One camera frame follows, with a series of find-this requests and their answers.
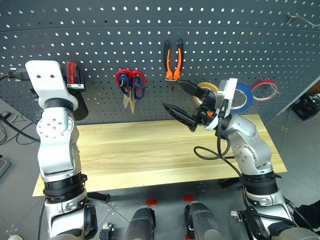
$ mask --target red tape roll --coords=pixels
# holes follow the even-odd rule
[[[252,93],[254,92],[254,90],[257,87],[259,87],[261,85],[264,85],[264,84],[269,84],[269,85],[273,86],[274,93],[272,93],[270,96],[267,96],[267,97],[256,97],[256,96],[253,95],[254,100],[256,100],[258,102],[268,101],[268,100],[274,98],[277,94],[279,94],[279,92],[278,92],[278,83],[276,83],[275,81],[269,80],[269,79],[261,80],[261,81],[258,81],[256,84],[254,84],[251,87]]]

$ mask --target pliers handle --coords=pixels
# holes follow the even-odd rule
[[[178,62],[174,73],[170,68],[170,41],[166,40],[164,42],[164,69],[165,69],[165,79],[167,80],[178,80],[180,78],[180,73],[182,70],[184,62],[184,43],[182,39],[177,41],[177,52],[178,52]]]

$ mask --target wooden table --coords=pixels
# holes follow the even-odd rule
[[[272,151],[276,173],[286,172],[259,115],[246,115]],[[236,177],[222,160],[198,158],[193,148],[217,151],[215,131],[198,126],[195,132],[176,120],[125,122],[78,126],[78,147],[88,192]],[[43,195],[39,176],[33,196]]]

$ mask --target yellow tape roll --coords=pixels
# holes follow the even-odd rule
[[[217,96],[217,92],[218,92],[218,87],[210,82],[200,82],[197,85],[199,88],[202,89],[209,89],[211,90],[215,96]],[[202,104],[202,101],[197,98],[196,96],[192,96],[193,101],[195,102],[195,104],[197,104],[198,106],[200,106]]]

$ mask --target blue tape roll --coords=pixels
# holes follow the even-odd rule
[[[242,82],[237,82],[235,90],[240,91],[245,95],[246,102],[244,104],[241,104],[241,107],[239,107],[239,108],[231,107],[230,113],[232,113],[232,114],[241,113],[241,112],[247,110],[250,107],[252,100],[254,98],[253,93],[251,91],[251,88]]]

